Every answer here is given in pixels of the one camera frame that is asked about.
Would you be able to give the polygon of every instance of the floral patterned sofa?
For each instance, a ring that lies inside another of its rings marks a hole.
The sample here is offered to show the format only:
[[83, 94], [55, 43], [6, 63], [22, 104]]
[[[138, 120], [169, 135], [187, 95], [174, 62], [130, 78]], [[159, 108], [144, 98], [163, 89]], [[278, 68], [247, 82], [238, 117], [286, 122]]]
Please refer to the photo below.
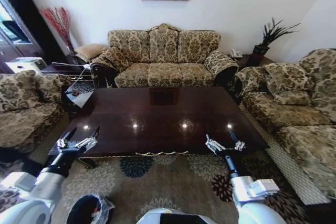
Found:
[[112, 30], [109, 46], [131, 63], [119, 68], [115, 54], [103, 52], [91, 62], [93, 79], [100, 88], [225, 86], [238, 65], [217, 50], [220, 39], [214, 31], [179, 31], [167, 24]]
[[276, 139], [315, 185], [335, 199], [336, 50], [318, 49], [302, 58], [296, 66], [304, 73], [286, 72], [285, 65], [273, 65], [280, 68], [283, 85], [294, 87], [303, 77], [313, 83], [306, 82], [300, 89], [291, 88], [291, 95], [282, 96], [279, 103], [277, 95], [284, 89], [275, 90], [274, 96], [276, 86], [270, 82], [272, 76], [267, 72], [271, 65], [266, 65], [237, 73], [235, 89], [248, 111], [265, 129], [278, 136]]
[[63, 91], [70, 85], [71, 80], [61, 74], [35, 74], [33, 70], [0, 74], [2, 174], [17, 160], [27, 160], [66, 114]]

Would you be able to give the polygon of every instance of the throw pillow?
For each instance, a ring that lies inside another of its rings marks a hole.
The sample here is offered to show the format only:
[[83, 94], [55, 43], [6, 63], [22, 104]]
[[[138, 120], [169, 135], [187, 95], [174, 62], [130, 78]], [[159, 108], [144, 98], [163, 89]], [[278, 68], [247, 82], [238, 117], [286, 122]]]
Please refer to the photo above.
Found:
[[0, 74], [0, 111], [34, 108], [42, 105], [36, 92], [35, 71]]
[[101, 54], [101, 56], [108, 59], [119, 72], [125, 71], [130, 65], [132, 65], [132, 63], [129, 62], [122, 52], [116, 47], [106, 50]]
[[75, 49], [75, 52], [79, 55], [77, 57], [81, 58], [85, 62], [89, 62], [94, 57], [100, 55], [103, 51], [107, 50], [108, 48], [104, 45], [100, 44], [89, 44], [85, 46], [81, 46]]
[[271, 93], [281, 90], [311, 90], [315, 83], [296, 63], [272, 63], [264, 66], [266, 84]]
[[311, 105], [307, 91], [303, 90], [282, 90], [272, 93], [274, 101], [287, 105]]

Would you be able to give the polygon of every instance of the coffee table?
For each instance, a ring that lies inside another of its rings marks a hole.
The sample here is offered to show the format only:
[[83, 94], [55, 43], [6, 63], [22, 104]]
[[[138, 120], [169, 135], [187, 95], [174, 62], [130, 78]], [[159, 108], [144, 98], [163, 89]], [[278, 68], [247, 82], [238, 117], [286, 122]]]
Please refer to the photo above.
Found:
[[[88, 162], [94, 157], [211, 153], [206, 133], [234, 147], [228, 124], [246, 143], [245, 152], [269, 147], [222, 87], [96, 89], [66, 132], [77, 127], [71, 140], [81, 141], [100, 126], [98, 144], [81, 155]], [[49, 154], [58, 154], [56, 146]]]

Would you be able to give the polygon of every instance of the sofa cushion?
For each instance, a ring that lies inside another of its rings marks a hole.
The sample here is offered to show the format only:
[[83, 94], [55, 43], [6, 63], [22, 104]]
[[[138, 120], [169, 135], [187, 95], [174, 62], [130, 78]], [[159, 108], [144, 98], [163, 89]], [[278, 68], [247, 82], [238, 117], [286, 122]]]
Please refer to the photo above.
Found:
[[299, 61], [316, 85], [312, 105], [336, 122], [336, 50], [317, 49]]
[[271, 63], [263, 66], [266, 84], [271, 93], [280, 90], [311, 90], [314, 82], [296, 63]]
[[313, 182], [329, 197], [336, 197], [336, 126], [285, 127], [279, 141]]
[[118, 88], [148, 87], [148, 63], [133, 63], [115, 77]]
[[311, 105], [308, 92], [304, 90], [281, 90], [273, 92], [272, 95], [279, 104]]
[[27, 109], [42, 104], [36, 92], [35, 71], [0, 74], [0, 112]]
[[179, 32], [161, 25], [149, 32], [151, 63], [177, 63]]
[[313, 98], [312, 106], [330, 118], [331, 121], [336, 122], [336, 93], [321, 98]]
[[221, 36], [214, 31], [181, 31], [178, 38], [179, 63], [204, 63], [206, 57], [218, 48]]
[[245, 107], [269, 131], [284, 126], [330, 124], [321, 112], [310, 106], [281, 105], [273, 101], [271, 94], [253, 92], [243, 98]]
[[43, 137], [63, 115], [57, 103], [46, 103], [35, 108], [0, 113], [0, 147], [11, 147], [28, 153], [38, 146]]
[[110, 47], [119, 48], [130, 62], [150, 62], [147, 31], [112, 30], [108, 32], [108, 41]]
[[182, 74], [179, 64], [151, 63], [148, 73], [149, 87], [180, 87]]
[[200, 63], [180, 63], [183, 87], [210, 87], [214, 82], [212, 74]]
[[316, 82], [328, 79], [329, 75], [336, 73], [336, 50], [313, 50], [298, 63], [309, 75], [314, 76]]

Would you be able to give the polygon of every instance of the potted plant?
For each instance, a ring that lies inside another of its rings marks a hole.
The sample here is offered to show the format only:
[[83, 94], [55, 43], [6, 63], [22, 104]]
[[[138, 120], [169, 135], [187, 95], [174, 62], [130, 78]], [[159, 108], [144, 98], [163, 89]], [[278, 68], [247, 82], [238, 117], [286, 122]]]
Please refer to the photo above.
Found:
[[301, 24], [298, 23], [293, 26], [285, 27], [280, 25], [282, 22], [283, 20], [276, 23], [275, 19], [272, 18], [272, 24], [267, 23], [264, 25], [264, 29], [262, 31], [264, 38], [260, 44], [254, 46], [253, 53], [246, 62], [246, 67], [259, 65], [263, 60], [265, 53], [269, 50], [269, 44], [285, 34], [295, 33], [296, 31], [291, 29]]

